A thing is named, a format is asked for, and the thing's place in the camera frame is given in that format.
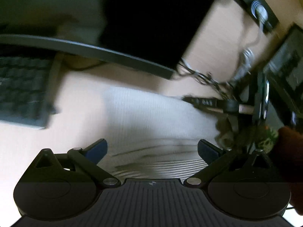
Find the person's hand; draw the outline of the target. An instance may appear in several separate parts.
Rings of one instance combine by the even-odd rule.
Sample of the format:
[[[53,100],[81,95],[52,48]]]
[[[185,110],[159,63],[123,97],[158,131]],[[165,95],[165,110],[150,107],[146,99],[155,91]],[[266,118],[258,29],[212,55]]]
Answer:
[[[278,130],[277,141],[282,148],[282,156],[286,161],[284,169],[291,189],[291,205],[302,215],[302,134],[283,127]]]

